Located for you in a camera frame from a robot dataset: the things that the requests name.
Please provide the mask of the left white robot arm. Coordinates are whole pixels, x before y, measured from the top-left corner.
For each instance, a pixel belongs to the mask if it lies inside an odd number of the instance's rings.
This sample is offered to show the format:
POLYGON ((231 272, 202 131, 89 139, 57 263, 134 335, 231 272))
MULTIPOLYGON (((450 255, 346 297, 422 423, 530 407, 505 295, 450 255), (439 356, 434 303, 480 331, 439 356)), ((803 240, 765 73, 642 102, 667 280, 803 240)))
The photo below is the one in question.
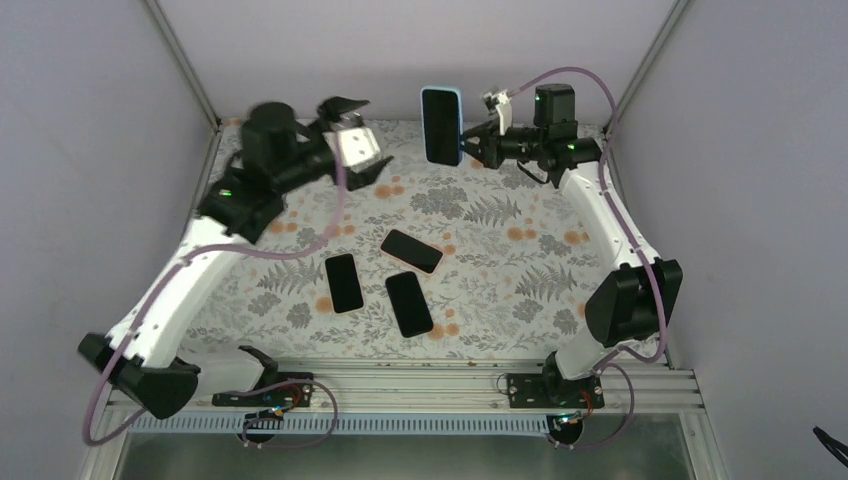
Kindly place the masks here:
POLYGON ((233 264, 259 256, 256 243, 284 212, 289 193, 323 178, 340 194, 376 182, 390 158, 361 108, 359 100, 331 97, 307 124, 282 102, 250 110, 240 148, 208 187, 156 282, 109 332, 90 333, 79 344, 112 387, 159 419, 197 397, 232 392, 263 405, 276 396, 278 365, 260 350, 189 355, 179 346, 233 264))

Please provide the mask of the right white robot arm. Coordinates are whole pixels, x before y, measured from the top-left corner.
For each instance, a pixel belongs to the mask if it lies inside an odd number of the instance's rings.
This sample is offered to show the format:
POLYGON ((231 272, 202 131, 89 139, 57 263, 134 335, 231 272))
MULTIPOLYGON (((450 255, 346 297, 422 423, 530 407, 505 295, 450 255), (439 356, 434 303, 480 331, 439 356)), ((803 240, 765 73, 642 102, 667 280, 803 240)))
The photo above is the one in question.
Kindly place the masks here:
POLYGON ((665 351, 668 322, 682 283, 675 260, 664 260, 641 234, 615 190, 606 150, 578 135, 575 92, 568 84, 542 84, 534 92, 531 126, 513 123, 513 93, 487 92, 482 101, 491 120, 466 130, 462 150, 484 167, 514 160, 545 172, 542 184, 559 190, 576 207, 608 273, 585 306, 586 328, 553 353, 543 369, 544 399, 565 407, 580 382, 600 371, 632 343, 658 336, 665 351))

